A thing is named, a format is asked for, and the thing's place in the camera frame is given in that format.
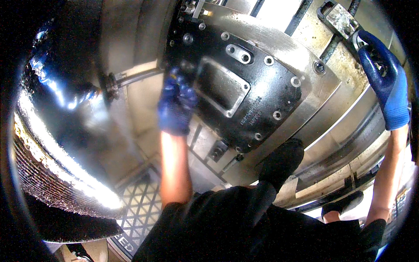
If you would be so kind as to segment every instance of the gloved hand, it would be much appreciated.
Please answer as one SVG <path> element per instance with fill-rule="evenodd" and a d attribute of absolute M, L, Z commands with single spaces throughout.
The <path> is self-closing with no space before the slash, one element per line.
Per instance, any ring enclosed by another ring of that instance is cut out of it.
<path fill-rule="evenodd" d="M 407 109 L 407 80 L 399 60 L 375 36 L 362 30 L 359 37 L 368 43 L 359 49 L 358 55 L 371 87 L 378 97 L 383 111 L 385 128 L 395 130 L 406 125 L 409 120 Z M 381 56 L 387 73 L 382 76 L 371 59 L 371 47 Z"/>
<path fill-rule="evenodd" d="M 189 122 L 198 96 L 192 87 L 185 83 L 185 78 L 178 74 L 178 69 L 170 71 L 165 80 L 158 103 L 160 130 L 175 136 L 189 134 Z"/>

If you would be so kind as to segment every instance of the black shirt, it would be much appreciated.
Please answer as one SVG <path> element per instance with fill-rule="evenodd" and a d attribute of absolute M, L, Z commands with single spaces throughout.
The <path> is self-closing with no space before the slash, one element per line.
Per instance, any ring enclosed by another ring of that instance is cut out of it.
<path fill-rule="evenodd" d="M 374 261 L 383 219 L 363 230 L 358 220 L 324 224 L 266 192 L 232 187 L 168 204 L 133 261 Z"/>

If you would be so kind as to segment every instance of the person's arm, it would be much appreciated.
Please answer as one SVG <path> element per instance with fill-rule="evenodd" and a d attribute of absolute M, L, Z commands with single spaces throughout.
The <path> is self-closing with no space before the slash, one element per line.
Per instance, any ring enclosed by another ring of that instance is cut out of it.
<path fill-rule="evenodd" d="M 159 127 L 162 131 L 162 208 L 171 202 L 186 203 L 192 197 L 186 136 L 197 103 L 194 89 L 185 83 L 178 69 L 172 69 L 165 80 L 158 103 Z"/>
<path fill-rule="evenodd" d="M 366 226 L 380 218 L 387 221 L 391 214 L 404 163 L 407 132 L 408 125 L 391 131 L 384 160 L 375 176 Z"/>
<path fill-rule="evenodd" d="M 192 197 L 186 137 L 161 132 L 162 174 L 160 196 L 162 208 L 168 203 L 186 203 Z"/>
<path fill-rule="evenodd" d="M 391 213 L 403 169 L 410 116 L 407 109 L 407 79 L 399 60 L 372 34 L 361 30 L 358 36 L 368 43 L 359 49 L 358 55 L 380 103 L 385 128 L 391 131 L 384 160 L 375 176 L 372 202 L 365 223 L 367 226 L 380 218 L 387 221 Z M 377 60 L 386 70 L 385 74 L 378 70 L 373 57 L 378 57 Z"/>

